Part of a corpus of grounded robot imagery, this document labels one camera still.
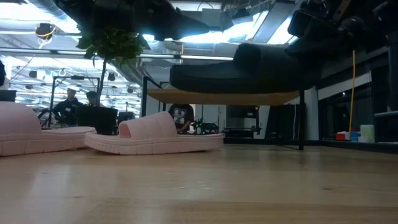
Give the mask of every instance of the wooden floor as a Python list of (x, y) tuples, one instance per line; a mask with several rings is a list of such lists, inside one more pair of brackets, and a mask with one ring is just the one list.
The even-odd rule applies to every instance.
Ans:
[(0, 158), (1, 224), (398, 223), (398, 157), (228, 146)]

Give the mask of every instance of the red object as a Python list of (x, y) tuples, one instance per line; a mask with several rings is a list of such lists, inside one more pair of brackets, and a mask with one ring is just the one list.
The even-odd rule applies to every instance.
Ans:
[(346, 135), (345, 134), (335, 134), (336, 140), (339, 141), (345, 141), (346, 140)]

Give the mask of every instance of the white container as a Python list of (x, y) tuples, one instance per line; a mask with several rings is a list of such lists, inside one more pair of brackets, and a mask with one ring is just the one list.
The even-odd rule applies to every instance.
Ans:
[(358, 138), (358, 142), (361, 142), (361, 143), (368, 143), (369, 142), (369, 139), (367, 138), (367, 137), (359, 137)]
[(361, 125), (361, 137), (365, 137), (367, 142), (374, 142), (374, 125)]

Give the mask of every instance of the green leaves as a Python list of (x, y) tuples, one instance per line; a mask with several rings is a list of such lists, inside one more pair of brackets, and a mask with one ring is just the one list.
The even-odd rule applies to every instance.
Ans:
[(88, 47), (84, 58), (91, 59), (95, 55), (95, 52), (96, 52), (95, 47), (93, 46)]
[(135, 59), (144, 50), (145, 39), (138, 34), (124, 30), (105, 28), (90, 32), (79, 27), (82, 38), (76, 46), (86, 50), (84, 58), (93, 59), (95, 66), (95, 55), (108, 60), (115, 60), (117, 65), (122, 66), (129, 59)]
[(79, 43), (77, 44), (77, 48), (79, 49), (87, 49), (91, 46), (91, 39), (89, 37), (82, 37), (79, 39)]

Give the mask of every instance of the pink slide sandal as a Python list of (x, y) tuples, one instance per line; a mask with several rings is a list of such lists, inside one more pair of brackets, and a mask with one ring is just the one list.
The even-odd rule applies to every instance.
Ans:
[(178, 135), (173, 118), (160, 112), (144, 118), (123, 121), (119, 136), (86, 133), (87, 146), (122, 155), (170, 154), (205, 151), (223, 147), (223, 135)]
[(19, 103), (0, 102), (0, 156), (85, 147), (86, 133), (95, 133), (95, 128), (75, 127), (42, 131), (32, 109)]

